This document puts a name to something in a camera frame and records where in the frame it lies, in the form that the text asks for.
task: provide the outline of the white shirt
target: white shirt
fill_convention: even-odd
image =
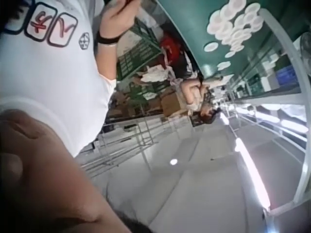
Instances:
[[[0,111],[47,124],[75,157],[100,132],[116,81],[98,73],[83,0],[26,2],[0,37]]]

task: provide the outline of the printed logo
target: printed logo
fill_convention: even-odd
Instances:
[[[79,40],[79,45],[82,50],[87,50],[90,44],[89,33],[83,33]]]
[[[4,32],[13,35],[20,34],[27,24],[29,13],[34,5],[35,0],[23,0],[16,14],[6,24]]]
[[[52,27],[48,44],[59,48],[66,47],[77,26],[78,20],[76,17],[67,13],[61,13]]]
[[[44,41],[56,15],[56,8],[39,2],[25,29],[25,35],[38,42]]]

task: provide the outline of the hand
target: hand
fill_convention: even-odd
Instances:
[[[101,26],[101,37],[111,39],[120,36],[134,25],[141,0],[117,0],[116,4],[104,12]]]

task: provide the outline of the watch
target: watch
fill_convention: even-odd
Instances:
[[[103,44],[103,45],[108,45],[108,46],[113,46],[118,43],[122,35],[115,37],[115,38],[104,38],[101,36],[101,34],[98,32],[96,35],[96,41],[97,43]]]

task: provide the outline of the woman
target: woman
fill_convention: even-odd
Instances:
[[[205,124],[212,124],[220,109],[215,110],[211,102],[209,86],[213,82],[202,83],[199,79],[190,79],[181,83],[181,91],[185,97],[187,108],[194,112]]]

